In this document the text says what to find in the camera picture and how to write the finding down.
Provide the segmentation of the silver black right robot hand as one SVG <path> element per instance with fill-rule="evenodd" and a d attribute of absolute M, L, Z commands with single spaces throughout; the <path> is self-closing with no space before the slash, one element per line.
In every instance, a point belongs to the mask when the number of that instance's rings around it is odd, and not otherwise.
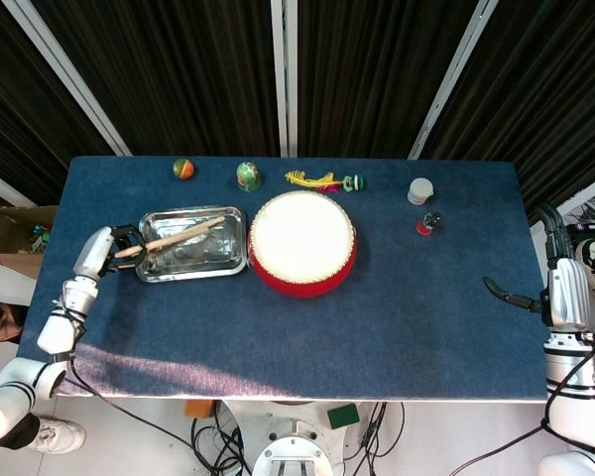
<path fill-rule="evenodd" d="M 562 217 L 548 202 L 540 205 L 535 212 L 546 236 L 546 287 L 539 298 L 512 294 L 489 277 L 484 277 L 483 283 L 498 300 L 538 313 L 542 323 L 551 330 L 586 331 L 590 317 L 588 281 L 580 263 L 571 256 L 572 241 Z"/>

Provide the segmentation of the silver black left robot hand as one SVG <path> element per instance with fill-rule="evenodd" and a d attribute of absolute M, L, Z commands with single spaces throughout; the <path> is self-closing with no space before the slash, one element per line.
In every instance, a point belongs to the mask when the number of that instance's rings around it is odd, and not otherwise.
<path fill-rule="evenodd" d="M 146 256 L 146 242 L 137 227 L 105 226 L 85 242 L 73 271 L 98 282 L 107 273 L 136 268 Z"/>

